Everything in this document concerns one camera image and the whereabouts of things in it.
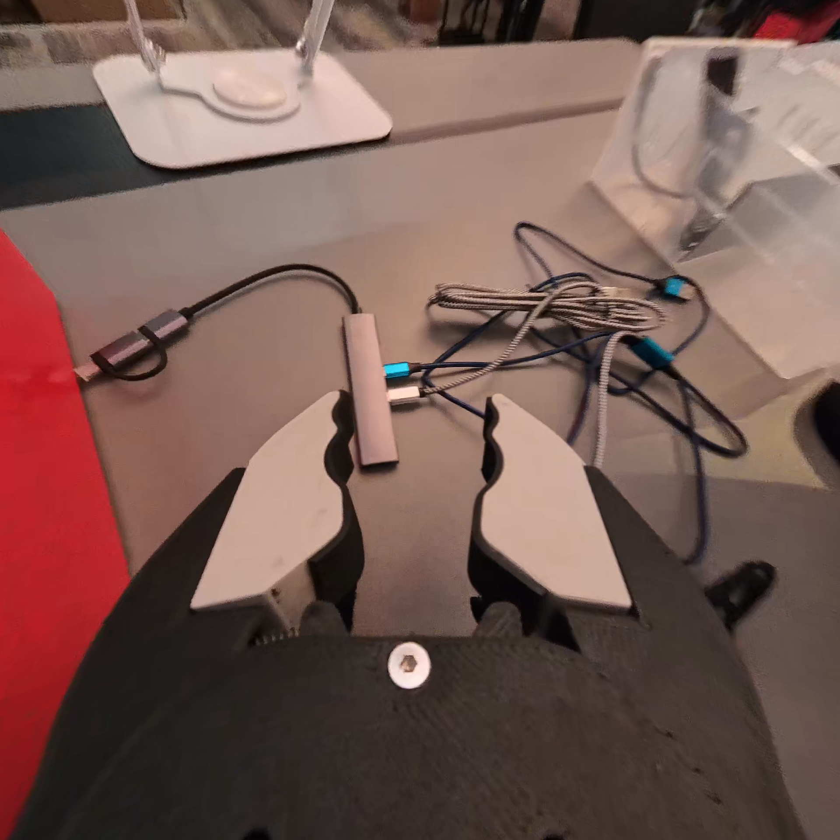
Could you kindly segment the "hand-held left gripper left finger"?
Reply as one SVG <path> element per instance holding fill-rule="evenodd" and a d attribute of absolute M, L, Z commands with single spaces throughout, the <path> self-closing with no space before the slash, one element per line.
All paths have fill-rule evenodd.
<path fill-rule="evenodd" d="M 194 611 L 265 606 L 352 611 L 364 570 L 350 394 L 333 391 L 251 456 L 194 591 Z"/>

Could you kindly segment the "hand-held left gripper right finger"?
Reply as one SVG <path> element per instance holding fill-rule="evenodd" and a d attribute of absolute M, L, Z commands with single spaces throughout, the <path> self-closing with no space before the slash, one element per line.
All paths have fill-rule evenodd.
<path fill-rule="evenodd" d="M 503 394 L 486 401 L 485 485 L 470 548 L 539 595 L 627 614 L 633 607 L 585 462 Z"/>

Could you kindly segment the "clear plastic bin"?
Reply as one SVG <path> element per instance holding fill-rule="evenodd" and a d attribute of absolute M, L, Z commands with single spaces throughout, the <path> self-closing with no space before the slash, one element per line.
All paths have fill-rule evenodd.
<path fill-rule="evenodd" d="M 838 43 L 650 38 L 591 183 L 776 375 L 838 365 Z"/>

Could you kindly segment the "grey usb hub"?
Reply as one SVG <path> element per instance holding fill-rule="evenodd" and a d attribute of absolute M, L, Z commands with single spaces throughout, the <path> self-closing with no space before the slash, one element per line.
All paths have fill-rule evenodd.
<path fill-rule="evenodd" d="M 75 368 L 75 376 L 85 383 L 99 376 L 123 382 L 149 380 L 165 370 L 169 362 L 168 348 L 187 333 L 197 317 L 265 280 L 291 276 L 315 277 L 332 283 L 347 301 L 350 313 L 343 318 L 342 330 L 360 464 L 370 468 L 397 463 L 392 404 L 375 317 L 362 311 L 345 280 L 320 266 L 292 263 L 263 269 L 190 306 L 165 310 L 92 353 Z"/>

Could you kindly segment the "instruction board stand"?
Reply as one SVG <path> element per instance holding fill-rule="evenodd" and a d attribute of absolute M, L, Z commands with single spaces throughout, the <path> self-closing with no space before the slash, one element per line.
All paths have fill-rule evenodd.
<path fill-rule="evenodd" d="M 333 1 L 311 3 L 294 49 L 200 51 L 168 57 L 124 2 L 137 56 L 99 61 L 92 75 L 132 153 L 185 171 L 387 138 L 391 115 L 346 67 L 321 53 Z"/>

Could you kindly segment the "red plastic bin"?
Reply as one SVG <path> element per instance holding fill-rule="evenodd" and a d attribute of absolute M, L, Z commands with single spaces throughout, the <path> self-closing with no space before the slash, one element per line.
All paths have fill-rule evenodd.
<path fill-rule="evenodd" d="M 53 293 L 1 234 L 1 836 L 129 573 Z"/>

